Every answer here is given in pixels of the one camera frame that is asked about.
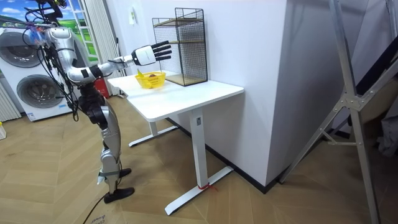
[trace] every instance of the yellow bowl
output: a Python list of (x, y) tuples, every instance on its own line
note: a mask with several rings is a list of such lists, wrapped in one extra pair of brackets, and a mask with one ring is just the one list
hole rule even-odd
[(136, 79), (143, 88), (157, 88), (161, 87), (164, 84), (164, 80), (166, 79), (166, 73), (148, 72), (143, 73), (142, 75), (136, 75)]

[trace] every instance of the tripod stand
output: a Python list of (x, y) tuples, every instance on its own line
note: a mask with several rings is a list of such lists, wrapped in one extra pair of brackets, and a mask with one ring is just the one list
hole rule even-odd
[[(371, 171), (369, 167), (368, 154), (364, 145), (364, 132), (363, 125), (361, 121), (360, 111), (369, 103), (369, 101), (374, 97), (374, 95), (385, 85), (388, 81), (393, 78), (398, 72), (398, 60), (395, 60), (390, 64), (380, 78), (374, 83), (374, 85), (363, 95), (358, 95), (356, 92), (353, 68), (351, 64), (349, 48), (346, 40), (346, 34), (343, 26), (342, 11), (339, 4), (339, 0), (330, 0), (330, 10), (333, 20), (333, 26), (336, 33), (336, 43), (338, 48), (338, 55), (340, 58), (340, 64), (343, 71), (343, 79), (346, 92), (342, 94), (341, 98), (337, 101), (336, 105), (333, 107), (332, 111), (325, 118), (322, 124), (315, 131), (311, 139), (300, 151), (299, 155), (295, 158), (293, 163), (288, 167), (288, 169), (283, 173), (279, 182), (282, 184), (286, 180), (287, 176), (291, 171), (299, 164), (299, 162), (307, 155), (312, 146), (318, 141), (318, 139), (324, 135), (328, 138), (329, 144), (331, 145), (347, 145), (356, 146), (358, 149), (359, 161), (361, 163), (361, 170), (364, 179), (364, 185), (366, 190), (366, 196), (368, 199), (369, 211), (371, 214), (372, 224), (380, 223), (379, 209), (377, 206), (376, 195), (374, 193), (374, 186), (371, 178)], [(395, 8), (394, 1), (386, 1), (387, 8), (389, 10), (392, 35), (394, 38), (397, 34), (396, 29), (396, 19), (395, 19)], [(326, 131), (329, 124), (334, 120), (336, 115), (343, 109), (348, 108), (351, 114), (351, 120), (353, 124), (353, 130), (356, 142), (336, 142)]]

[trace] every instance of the metal wire shelf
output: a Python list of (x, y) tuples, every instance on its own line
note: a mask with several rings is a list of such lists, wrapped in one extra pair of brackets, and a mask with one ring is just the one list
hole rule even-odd
[(206, 82), (205, 20), (202, 9), (176, 8), (175, 18), (153, 18), (156, 42), (168, 40), (172, 58), (160, 61), (166, 80), (182, 86)]

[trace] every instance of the red object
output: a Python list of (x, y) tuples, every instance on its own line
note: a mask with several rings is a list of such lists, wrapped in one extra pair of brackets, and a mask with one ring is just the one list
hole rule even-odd
[(207, 188), (211, 188), (211, 189), (215, 189), (215, 190), (218, 192), (218, 189), (217, 189), (216, 187), (210, 185), (210, 183), (207, 183), (207, 184), (204, 185), (203, 187), (198, 186), (198, 188), (199, 188), (200, 190), (205, 190), (205, 189), (207, 189)]
[(94, 86), (105, 98), (109, 98), (109, 92), (103, 78), (95, 80)]

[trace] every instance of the red string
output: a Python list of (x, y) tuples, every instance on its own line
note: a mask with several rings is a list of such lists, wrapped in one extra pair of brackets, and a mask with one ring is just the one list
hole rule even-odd
[(207, 188), (211, 188), (211, 189), (215, 189), (215, 190), (218, 192), (218, 189), (217, 189), (216, 187), (210, 185), (210, 183), (207, 183), (207, 184), (204, 185), (203, 187), (198, 186), (198, 188), (199, 188), (200, 190), (205, 190), (205, 189), (207, 189)]

